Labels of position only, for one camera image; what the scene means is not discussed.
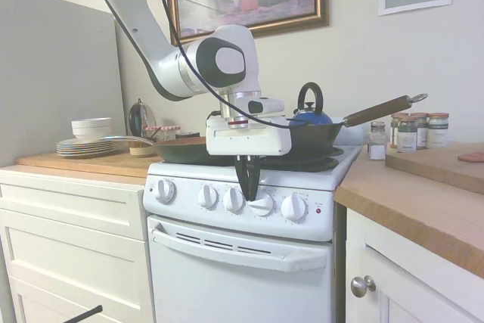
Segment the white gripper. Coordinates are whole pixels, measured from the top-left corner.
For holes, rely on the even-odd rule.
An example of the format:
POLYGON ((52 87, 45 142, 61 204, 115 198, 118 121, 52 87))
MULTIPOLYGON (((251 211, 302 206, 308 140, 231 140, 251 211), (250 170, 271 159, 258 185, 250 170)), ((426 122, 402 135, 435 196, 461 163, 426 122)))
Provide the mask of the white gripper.
POLYGON ((206 148, 210 155, 236 156, 234 167, 245 200, 256 199, 260 178, 259 156, 282 156, 292 148, 289 129, 249 120, 233 128, 220 116, 206 121, 206 148))

